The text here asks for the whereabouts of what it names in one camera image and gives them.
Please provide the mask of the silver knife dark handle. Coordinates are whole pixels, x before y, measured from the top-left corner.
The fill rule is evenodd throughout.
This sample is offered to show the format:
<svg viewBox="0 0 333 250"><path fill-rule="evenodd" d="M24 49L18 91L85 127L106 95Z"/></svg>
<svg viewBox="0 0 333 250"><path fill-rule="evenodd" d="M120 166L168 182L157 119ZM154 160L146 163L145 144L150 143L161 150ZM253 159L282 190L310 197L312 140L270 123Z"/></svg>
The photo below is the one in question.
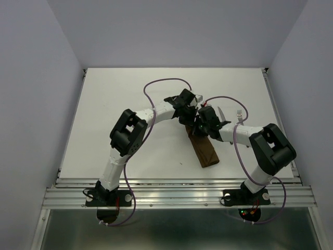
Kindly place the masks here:
<svg viewBox="0 0 333 250"><path fill-rule="evenodd" d="M219 111L219 114L220 114L220 117L221 117L221 121L222 122L226 121L225 115L224 115L223 111L221 110L221 108L218 106L217 109Z"/></svg>

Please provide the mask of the brown cloth napkin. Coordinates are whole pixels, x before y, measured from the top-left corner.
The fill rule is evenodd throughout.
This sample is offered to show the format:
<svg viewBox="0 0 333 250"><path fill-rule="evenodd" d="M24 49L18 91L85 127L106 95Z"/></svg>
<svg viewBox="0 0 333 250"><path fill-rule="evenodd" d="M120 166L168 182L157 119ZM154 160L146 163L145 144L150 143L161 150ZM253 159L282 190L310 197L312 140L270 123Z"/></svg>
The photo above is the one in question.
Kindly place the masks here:
<svg viewBox="0 0 333 250"><path fill-rule="evenodd" d="M220 162L219 157L209 138L194 135L190 126L185 126L185 129L201 167L207 168L218 164Z"/></svg>

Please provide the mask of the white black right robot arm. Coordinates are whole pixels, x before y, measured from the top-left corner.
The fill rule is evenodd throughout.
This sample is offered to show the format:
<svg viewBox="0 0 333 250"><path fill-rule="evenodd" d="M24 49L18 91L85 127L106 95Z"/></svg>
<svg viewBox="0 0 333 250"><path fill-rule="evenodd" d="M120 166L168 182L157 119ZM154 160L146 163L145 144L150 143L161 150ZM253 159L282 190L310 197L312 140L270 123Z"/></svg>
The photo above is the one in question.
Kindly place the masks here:
<svg viewBox="0 0 333 250"><path fill-rule="evenodd" d="M283 167L297 156L296 150L280 128L270 123L264 127L250 127L231 121L221 121L211 106L201 107L195 118L194 135L247 146L253 150L257 166L239 189L224 190L225 206L249 205L262 198L264 188Z"/></svg>

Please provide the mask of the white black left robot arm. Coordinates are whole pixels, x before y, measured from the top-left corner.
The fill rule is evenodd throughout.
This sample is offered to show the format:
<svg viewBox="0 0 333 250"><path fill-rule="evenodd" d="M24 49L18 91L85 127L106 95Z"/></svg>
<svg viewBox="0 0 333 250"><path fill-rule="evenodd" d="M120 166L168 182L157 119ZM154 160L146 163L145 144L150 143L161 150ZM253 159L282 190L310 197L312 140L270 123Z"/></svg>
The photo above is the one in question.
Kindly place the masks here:
<svg viewBox="0 0 333 250"><path fill-rule="evenodd" d="M110 132L110 156L105 170L88 195L107 206L117 200L117 190L124 166L142 146L153 126L177 118L181 124L194 123L202 95L183 89L177 96L165 98L157 105L141 111L126 109Z"/></svg>

